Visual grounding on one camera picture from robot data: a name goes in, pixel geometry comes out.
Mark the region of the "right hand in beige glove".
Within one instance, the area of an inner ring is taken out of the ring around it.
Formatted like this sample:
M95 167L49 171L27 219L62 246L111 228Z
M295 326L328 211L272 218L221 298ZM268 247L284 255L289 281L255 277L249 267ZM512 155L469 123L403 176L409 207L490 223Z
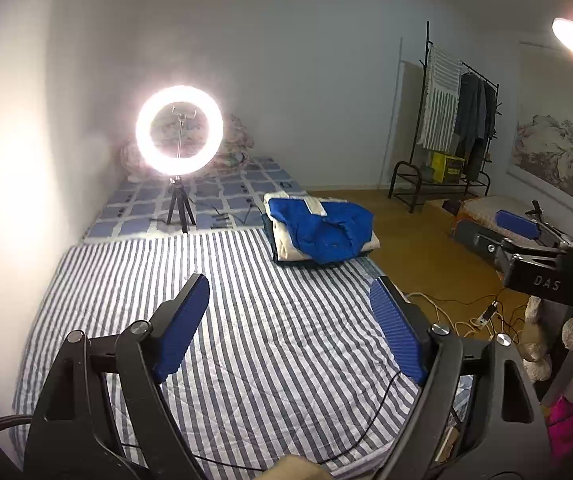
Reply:
M573 404L573 308L531 296L518 352L543 406Z

